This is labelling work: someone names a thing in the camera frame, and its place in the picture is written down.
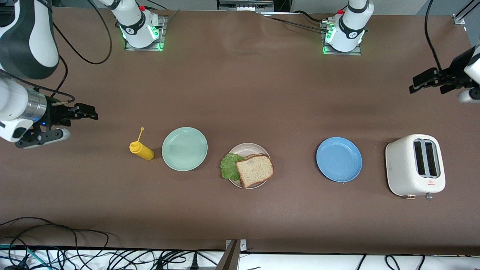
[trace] green lettuce leaf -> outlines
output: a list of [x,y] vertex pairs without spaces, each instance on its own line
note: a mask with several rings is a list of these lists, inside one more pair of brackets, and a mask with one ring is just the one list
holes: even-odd
[[228,153],[220,164],[222,170],[222,178],[240,181],[239,171],[235,162],[242,161],[244,158],[240,155]]

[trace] blue plate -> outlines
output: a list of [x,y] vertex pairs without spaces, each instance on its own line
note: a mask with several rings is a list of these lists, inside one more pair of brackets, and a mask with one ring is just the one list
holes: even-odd
[[328,179],[348,182],[355,179],[361,171],[361,154],[349,140],[332,137],[318,147],[317,165]]

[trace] white plate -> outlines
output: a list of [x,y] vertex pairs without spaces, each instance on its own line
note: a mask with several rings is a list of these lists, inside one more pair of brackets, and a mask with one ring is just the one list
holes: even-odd
[[[263,147],[261,147],[260,145],[253,144],[253,143],[239,144],[239,145],[235,146],[234,148],[232,148],[232,150],[230,150],[230,153],[234,153],[234,154],[240,155],[242,157],[246,157],[246,156],[253,155],[253,154],[265,154],[270,158],[270,155],[267,153],[267,151]],[[231,180],[231,179],[229,179],[229,180],[236,187],[243,188],[240,181],[235,181],[235,180]],[[253,185],[251,187],[247,187],[245,189],[258,188],[261,185],[263,185],[265,182],[266,181],[263,181],[260,184],[255,184],[255,185]]]

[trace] white floor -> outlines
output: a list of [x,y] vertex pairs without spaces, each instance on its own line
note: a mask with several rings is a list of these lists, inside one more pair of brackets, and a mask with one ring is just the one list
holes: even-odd
[[[88,266],[91,270],[107,270],[109,259],[115,257],[113,254],[108,254],[107,252],[117,252],[121,251],[108,250],[102,252],[101,257],[97,257],[88,263]],[[82,255],[96,255],[98,251],[94,250],[80,250]],[[128,256],[128,258],[134,259],[143,251],[137,251],[134,254]],[[135,262],[147,262],[152,259],[158,258],[161,251],[154,251],[155,257],[151,253],[148,253]],[[201,252],[203,255],[212,259],[215,262],[220,261],[223,252]],[[47,252],[45,250],[36,251],[35,254],[43,261],[48,262],[46,256]],[[54,261],[57,258],[57,251],[50,250],[49,254],[51,260]],[[12,251],[12,258],[22,259],[25,255],[25,251],[15,250]],[[75,250],[68,251],[68,256],[77,255]],[[6,250],[0,250],[0,256],[8,257],[8,252]],[[185,256],[186,261],[179,264],[169,264],[168,269],[189,269],[192,264],[193,254],[190,253]],[[239,270],[251,270],[257,267],[259,270],[355,270],[361,259],[361,255],[273,255],[273,254],[242,254],[240,256]],[[83,257],[83,260],[86,262],[90,258]],[[399,267],[401,270],[417,270],[421,257],[420,256],[395,256]],[[72,262],[76,264],[77,267],[74,267],[72,264],[67,263],[64,267],[65,270],[88,270],[87,267],[82,267],[81,261],[78,257],[73,258]],[[122,268],[128,262],[126,260],[120,260],[117,257],[114,260],[114,263],[119,262],[115,269]],[[39,265],[37,259],[33,256],[29,256],[27,264],[32,267]],[[200,267],[214,266],[212,263],[202,258],[198,257],[198,264]],[[4,268],[10,266],[11,262],[7,258],[0,258],[0,267]],[[52,264],[53,267],[60,268],[57,263]],[[152,263],[137,265],[138,270],[150,270]],[[467,258],[467,257],[443,257],[443,256],[434,256],[426,257],[425,262],[421,270],[475,270],[475,268],[480,268],[480,258]],[[48,267],[40,268],[42,270],[52,270]],[[384,256],[371,255],[367,256],[364,260],[362,270],[389,270],[388,266],[384,261]],[[135,266],[130,265],[126,270],[136,270]]]

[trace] bread crust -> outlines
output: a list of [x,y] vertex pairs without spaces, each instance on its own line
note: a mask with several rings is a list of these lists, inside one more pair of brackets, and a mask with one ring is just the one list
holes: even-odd
[[[260,156],[265,156],[265,157],[268,158],[268,156],[265,155],[265,154],[253,154],[253,155],[247,156],[244,160],[235,162],[235,165],[237,165],[237,163],[244,162],[244,161],[249,160],[249,159],[251,159],[251,158],[260,157]],[[265,181],[267,181],[268,179],[272,178],[273,175],[275,174],[275,167],[273,166],[272,160],[270,160],[270,164],[272,164],[272,175],[271,175],[270,177],[262,180],[262,181],[258,181],[258,182],[252,183],[250,186],[245,186],[245,184],[243,183],[243,179],[242,179],[241,173],[240,173],[240,171],[239,171],[240,182],[241,182],[242,187],[243,187],[243,188],[249,188],[249,187],[251,187],[251,186],[253,186],[253,185],[260,184],[260,183],[265,182]]]

